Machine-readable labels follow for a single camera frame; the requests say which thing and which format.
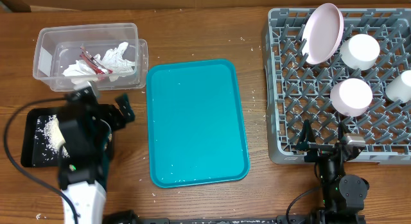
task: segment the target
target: clear plastic bin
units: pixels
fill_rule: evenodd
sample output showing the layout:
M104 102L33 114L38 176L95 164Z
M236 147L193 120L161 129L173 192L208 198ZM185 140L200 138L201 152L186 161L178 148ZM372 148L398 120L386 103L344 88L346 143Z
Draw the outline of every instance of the clear plastic bin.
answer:
M92 55L100 54L103 58L108 49L128 42L123 58L135 61L132 72L113 73L119 76L111 82L102 75L64 76L62 73L76 60L80 60L84 45ZM90 24L44 28L39 33L33 61L33 77L41 80L56 92L71 91L72 79L93 80L100 90L139 89L146 85L148 70L148 48L143 39L138 39L137 26L134 23Z

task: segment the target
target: gray dish rack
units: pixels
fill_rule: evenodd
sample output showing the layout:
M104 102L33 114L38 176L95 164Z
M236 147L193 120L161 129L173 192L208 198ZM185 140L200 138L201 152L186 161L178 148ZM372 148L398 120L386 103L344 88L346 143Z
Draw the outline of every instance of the gray dish rack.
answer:
M304 164L305 153L293 147L302 123L311 121L317 144L337 141L337 125L361 134L366 148L354 161L411 164L411 102L391 102L385 87L411 67L410 9L340 9L344 17L342 43L366 33L380 43L381 52L372 69L348 68L336 53L318 65L305 62L301 50L305 24L315 9L274 8L262 33L263 66L267 77L268 154L278 164ZM331 105L329 93L348 78L366 81L373 99L359 117L344 117Z

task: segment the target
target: blue tray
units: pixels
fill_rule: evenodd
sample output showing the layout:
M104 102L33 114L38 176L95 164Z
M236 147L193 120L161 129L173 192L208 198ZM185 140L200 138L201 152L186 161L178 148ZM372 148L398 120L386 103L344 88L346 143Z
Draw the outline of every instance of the blue tray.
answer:
M162 188L240 180L250 169L236 70L228 60L147 74L150 175Z

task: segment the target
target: crumpled white napkin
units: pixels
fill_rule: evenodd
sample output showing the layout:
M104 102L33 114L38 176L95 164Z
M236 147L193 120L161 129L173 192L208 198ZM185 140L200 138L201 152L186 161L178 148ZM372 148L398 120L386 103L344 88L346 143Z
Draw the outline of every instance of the crumpled white napkin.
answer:
M100 54L94 56L94 59L104 67L110 69L114 73L129 73L132 72L132 67L136 66L135 62L124 60L123 54L128 47L128 42L122 42L118 47L114 49L107 50L103 59L100 60ZM104 73L109 73L106 69L101 69ZM69 65L69 67L64 70L64 76L83 76L83 75L94 75L96 74L91 67L89 67L84 60L76 60L75 64ZM109 76L110 81L115 81L119 76ZM73 84L79 84L89 80L98 81L97 78L81 78L81 79L71 79Z

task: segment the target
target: cup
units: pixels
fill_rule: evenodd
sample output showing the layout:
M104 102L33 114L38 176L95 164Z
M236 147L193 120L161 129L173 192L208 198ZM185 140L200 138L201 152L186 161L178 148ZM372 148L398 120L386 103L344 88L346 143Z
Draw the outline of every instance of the cup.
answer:
M403 71L385 88L385 95L391 101L400 99L406 103L411 99L411 70Z
M358 34L341 45L340 53L346 66L364 71L375 64L380 53L380 45L374 37Z
M364 81L352 78L334 86L329 97L337 112L356 117L367 111L372 100L372 91Z

